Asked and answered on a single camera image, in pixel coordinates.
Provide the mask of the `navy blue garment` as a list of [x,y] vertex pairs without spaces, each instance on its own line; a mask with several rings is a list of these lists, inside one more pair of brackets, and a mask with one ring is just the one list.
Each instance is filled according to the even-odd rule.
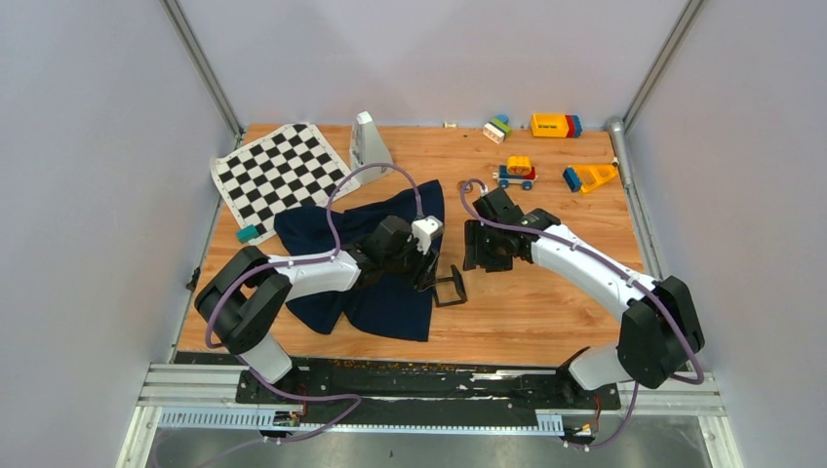
[[[439,180],[420,184],[418,193],[424,215],[445,221],[444,190]],[[332,221],[342,251],[350,254],[360,268],[355,286],[345,292],[319,292],[287,301],[287,308],[315,332],[330,334],[341,315],[361,332],[425,342],[429,338],[432,292],[419,292],[402,278],[383,273],[367,256],[365,239],[389,215],[407,222],[416,218],[415,195],[408,188],[384,201],[342,213],[333,211]],[[291,255],[320,254],[335,247],[327,223],[326,209],[306,206],[277,214],[277,235]]]

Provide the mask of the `black square frame box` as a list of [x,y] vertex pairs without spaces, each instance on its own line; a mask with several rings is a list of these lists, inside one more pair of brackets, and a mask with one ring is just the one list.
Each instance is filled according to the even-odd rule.
[[436,279],[433,287],[434,306],[447,308],[465,304],[468,293],[460,269],[452,264],[447,276]]

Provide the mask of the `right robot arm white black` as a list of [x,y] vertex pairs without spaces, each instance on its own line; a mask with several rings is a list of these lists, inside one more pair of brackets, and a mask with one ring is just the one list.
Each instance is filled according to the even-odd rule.
[[606,385],[633,382],[656,389],[684,364],[700,367],[705,338],[689,287],[655,279],[580,239],[544,209],[523,212],[508,193],[485,191],[464,203],[474,218],[472,243],[489,258],[514,258],[552,271],[587,293],[620,323],[616,343],[586,347],[557,370],[563,403],[581,407]]

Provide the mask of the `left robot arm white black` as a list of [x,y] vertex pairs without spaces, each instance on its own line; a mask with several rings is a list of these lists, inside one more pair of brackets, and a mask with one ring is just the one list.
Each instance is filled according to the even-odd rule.
[[270,333],[281,307],[316,293],[371,288],[387,276],[424,291],[436,282],[435,243],[443,232],[433,215],[413,222],[390,215],[373,233],[324,253],[278,256],[245,247],[198,292],[194,307],[208,325],[207,336],[260,375],[261,390],[272,401],[286,403],[299,379]]

